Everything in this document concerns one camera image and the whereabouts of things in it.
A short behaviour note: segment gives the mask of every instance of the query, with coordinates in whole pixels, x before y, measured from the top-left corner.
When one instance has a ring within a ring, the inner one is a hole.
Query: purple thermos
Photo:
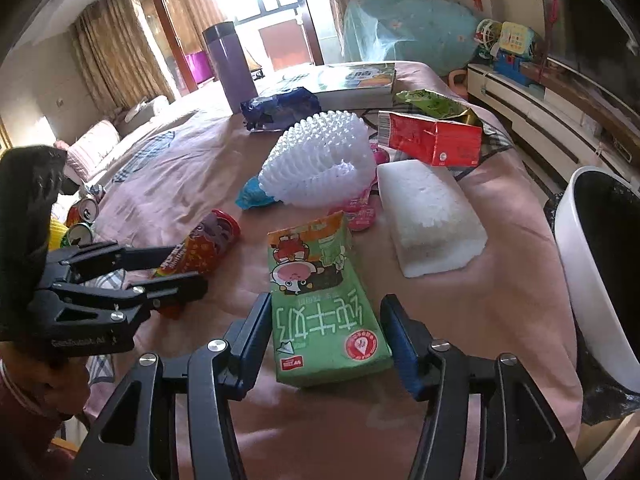
[[[240,103],[258,96],[244,50],[236,34],[234,22],[222,22],[203,31],[209,55],[222,83],[226,100],[235,114],[240,112]]]

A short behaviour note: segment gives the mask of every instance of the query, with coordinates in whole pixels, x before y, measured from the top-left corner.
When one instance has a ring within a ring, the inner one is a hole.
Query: person's hand
[[[86,357],[53,368],[20,352],[13,343],[2,342],[0,358],[11,380],[46,408],[67,415],[82,411],[90,392]]]

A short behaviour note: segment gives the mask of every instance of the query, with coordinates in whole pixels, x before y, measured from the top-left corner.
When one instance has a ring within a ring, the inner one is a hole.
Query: television
[[[553,0],[543,2],[548,19]],[[549,59],[600,87],[640,123],[640,0],[559,0],[558,11]]]

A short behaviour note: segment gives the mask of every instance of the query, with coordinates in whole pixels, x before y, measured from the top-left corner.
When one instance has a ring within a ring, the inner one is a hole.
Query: metal screw
[[[222,352],[226,348],[226,341],[224,339],[214,339],[209,341],[207,348],[212,352]]]
[[[518,364],[518,358],[513,354],[502,354],[500,355],[500,362],[503,365],[515,366]]]
[[[140,356],[139,362],[142,366],[151,366],[157,360],[156,354],[144,354]]]
[[[436,352],[446,352],[451,348],[451,343],[449,341],[444,341],[444,339],[435,339],[431,343],[431,348],[433,348]]]

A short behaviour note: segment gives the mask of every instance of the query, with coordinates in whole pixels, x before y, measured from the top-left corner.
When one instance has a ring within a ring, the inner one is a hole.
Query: blue snack bag
[[[246,129],[287,130],[322,111],[318,98],[306,88],[294,88],[268,97],[255,97],[240,105]]]

